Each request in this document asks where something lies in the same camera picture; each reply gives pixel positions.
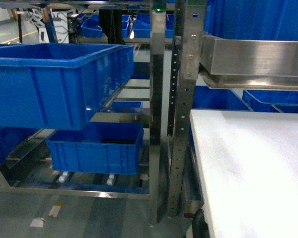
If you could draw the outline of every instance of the blue plastic crate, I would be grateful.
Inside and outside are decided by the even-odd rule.
[[[103,36],[103,29],[99,26],[99,21],[87,19],[81,26],[81,33],[85,37],[99,38]]]
[[[94,21],[99,21],[99,14],[93,14],[90,16],[89,19],[94,20]]]
[[[35,132],[36,129],[0,127],[0,165],[17,144]]]
[[[0,126],[83,129],[132,75],[132,54],[106,44],[0,47]]]
[[[131,27],[130,15],[122,15],[122,34],[124,38],[129,36]],[[99,38],[103,36],[103,30],[99,23],[99,14],[90,16],[88,23],[82,26],[82,35],[85,37]]]
[[[143,136],[141,124],[90,122],[82,131],[56,131],[46,142],[54,170],[133,175]]]
[[[298,113],[298,105],[276,104],[272,107],[280,113]]]
[[[276,112],[272,104],[297,104],[298,92],[244,90],[243,100],[255,112]]]
[[[170,16],[171,14],[168,15],[169,17],[167,16],[166,20],[165,37],[173,38],[173,21],[169,19],[173,19],[174,16]],[[150,14],[138,13],[133,28],[135,38],[150,38]]]
[[[122,16],[122,34],[124,38],[129,37],[130,27],[131,27],[131,16],[130,15],[123,15]]]
[[[206,86],[195,87],[193,108],[252,111],[252,109],[232,90],[209,89]]]
[[[123,49],[120,51],[121,56],[121,69],[122,74],[118,75],[116,82],[118,82],[119,85],[127,82],[131,75],[133,75],[135,71],[135,65],[134,65],[134,47],[133,46],[124,46]]]
[[[174,14],[167,14],[167,21],[174,21]]]
[[[298,41],[298,0],[209,0],[204,30],[226,39]]]
[[[86,21],[86,14],[81,13],[78,15],[77,18],[79,20],[80,25],[82,25]]]
[[[134,21],[133,29],[135,38],[150,38],[150,24],[136,19]]]
[[[166,38],[173,38],[173,21],[166,21],[165,22],[165,37]]]
[[[122,15],[122,22],[131,22],[130,15]]]

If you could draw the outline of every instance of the metal shelf frame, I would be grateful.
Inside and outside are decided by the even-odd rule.
[[[0,1],[5,7],[10,0]],[[27,183],[9,184],[0,171],[0,191],[66,194],[108,198],[149,199],[150,221],[158,221],[159,166],[161,151],[161,109],[163,85],[163,60],[165,42],[166,0],[145,2],[124,1],[61,1],[61,0],[15,0],[14,5],[39,6],[70,4],[93,8],[108,4],[146,5],[150,8],[150,39],[129,39],[130,44],[150,44],[150,97],[132,99],[150,101],[150,109],[137,109],[136,113],[107,112],[113,98],[91,121],[144,123],[149,127],[149,188],[116,187],[113,190],[90,184]],[[199,65],[203,65],[202,77],[214,88],[283,89],[298,90],[298,42],[225,40],[206,36],[203,32],[207,0],[177,0],[174,4],[174,36],[172,39],[172,62],[169,94],[168,138],[169,138],[169,188],[167,213],[170,217],[179,213],[182,187],[188,182],[184,178],[185,159],[190,130],[189,113],[192,109]],[[57,42],[53,34],[53,22],[45,13],[45,23],[52,32],[50,42]],[[106,38],[82,38],[84,43],[105,43]]]
[[[206,4],[206,0],[177,0],[175,4],[168,117],[170,217],[179,212],[181,193],[182,202],[186,202],[185,154],[199,63],[200,75],[210,88],[298,91],[298,42],[204,35]],[[181,44],[175,43],[176,38],[182,39]]]
[[[149,98],[116,98],[119,92],[126,86],[122,85],[115,95],[110,98],[105,106],[96,113],[91,121],[107,121],[107,122],[128,122],[143,123],[149,128],[150,139],[147,146],[147,153],[143,153],[144,157],[148,157],[148,162],[141,162],[140,167],[149,174],[149,183],[141,182],[139,184],[139,175],[129,176],[130,184],[136,186],[107,186],[102,184],[80,184],[73,183],[70,179],[76,173],[71,173],[71,178],[65,183],[57,182],[58,176],[53,178],[52,182],[36,182],[36,181],[12,181],[7,174],[0,170],[0,192],[19,192],[19,193],[38,193],[38,194],[62,194],[72,196],[88,196],[102,198],[130,198],[130,199],[148,199],[150,204],[150,222],[156,224],[158,222],[158,198],[159,198],[159,164],[160,164],[160,138],[161,138],[161,108],[162,108],[162,82],[163,82],[163,61],[164,61],[164,44],[165,42],[165,18],[167,3],[166,0],[151,0],[142,2],[125,2],[125,1],[61,1],[61,0],[4,0],[0,1],[0,7],[9,8],[9,3],[15,6],[38,6],[42,8],[44,22],[48,31],[50,42],[57,42],[53,20],[46,7],[49,4],[70,4],[71,6],[84,9],[94,5],[147,5],[150,7],[151,13],[151,38],[142,40],[140,43],[150,44],[150,90]],[[133,100],[133,101],[150,101],[150,109],[135,109],[136,112],[124,113],[115,112],[110,108],[113,101]]]

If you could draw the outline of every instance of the white table surface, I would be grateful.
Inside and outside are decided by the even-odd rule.
[[[298,114],[192,110],[212,238],[298,238]]]

